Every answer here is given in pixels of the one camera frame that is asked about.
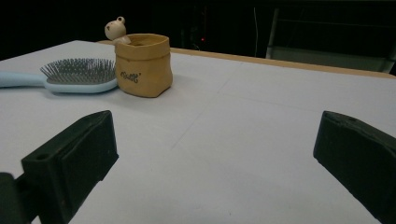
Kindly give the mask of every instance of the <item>hairbrush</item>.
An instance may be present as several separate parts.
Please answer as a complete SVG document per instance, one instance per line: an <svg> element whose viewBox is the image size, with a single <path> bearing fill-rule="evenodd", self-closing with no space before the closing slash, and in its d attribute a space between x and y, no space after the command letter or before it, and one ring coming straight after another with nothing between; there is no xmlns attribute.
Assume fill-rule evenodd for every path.
<svg viewBox="0 0 396 224"><path fill-rule="evenodd" d="M97 93L117 87L115 64L107 59L62 59L40 68L43 74L0 72L0 88L37 86L49 91Z"/></svg>

